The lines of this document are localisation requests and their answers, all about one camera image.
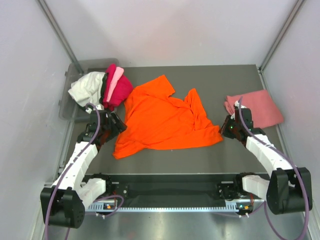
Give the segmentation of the orange t shirt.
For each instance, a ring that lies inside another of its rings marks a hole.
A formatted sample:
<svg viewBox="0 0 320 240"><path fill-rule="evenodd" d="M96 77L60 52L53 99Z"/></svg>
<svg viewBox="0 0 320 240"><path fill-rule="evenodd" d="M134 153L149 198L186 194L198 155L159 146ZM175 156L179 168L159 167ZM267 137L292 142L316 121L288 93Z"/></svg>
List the orange t shirt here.
<svg viewBox="0 0 320 240"><path fill-rule="evenodd" d="M165 75L133 89L124 102L127 128L115 142L113 156L117 160L144 149L201 148L223 141L195 88L184 99L173 97L174 93Z"/></svg>

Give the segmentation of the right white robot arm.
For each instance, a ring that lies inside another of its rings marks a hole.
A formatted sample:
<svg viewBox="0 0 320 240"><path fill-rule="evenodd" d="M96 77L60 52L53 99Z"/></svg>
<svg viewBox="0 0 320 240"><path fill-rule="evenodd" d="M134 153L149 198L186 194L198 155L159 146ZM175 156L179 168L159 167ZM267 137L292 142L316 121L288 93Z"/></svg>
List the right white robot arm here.
<svg viewBox="0 0 320 240"><path fill-rule="evenodd" d="M234 113L228 115L219 130L229 139L238 140L266 170L266 180L253 172L236 175L233 192L239 198L253 194L263 199L275 215L307 212L313 208L311 173L297 167L279 151L266 133L254 126L251 110L234 103Z"/></svg>

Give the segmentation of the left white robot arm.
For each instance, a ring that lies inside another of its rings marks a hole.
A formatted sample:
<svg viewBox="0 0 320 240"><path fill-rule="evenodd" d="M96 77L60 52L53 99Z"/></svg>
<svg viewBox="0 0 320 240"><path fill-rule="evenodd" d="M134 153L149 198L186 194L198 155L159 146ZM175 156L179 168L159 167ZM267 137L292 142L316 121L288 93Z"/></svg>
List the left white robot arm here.
<svg viewBox="0 0 320 240"><path fill-rule="evenodd" d="M127 126L114 110L87 104L89 123L78 136L73 154L59 177L40 193L43 222L46 226L77 229L85 211L98 197L109 198L114 191L101 174L83 183L86 172L101 147L124 132Z"/></svg>

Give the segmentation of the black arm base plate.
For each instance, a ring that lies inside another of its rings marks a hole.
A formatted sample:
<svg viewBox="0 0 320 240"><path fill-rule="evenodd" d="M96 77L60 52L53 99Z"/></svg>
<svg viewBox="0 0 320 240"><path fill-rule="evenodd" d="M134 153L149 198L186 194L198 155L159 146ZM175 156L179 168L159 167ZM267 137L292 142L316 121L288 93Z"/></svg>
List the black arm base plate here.
<svg viewBox="0 0 320 240"><path fill-rule="evenodd" d="M109 194L123 196L128 208L224 207L227 201L249 201L237 193L235 174L110 174Z"/></svg>

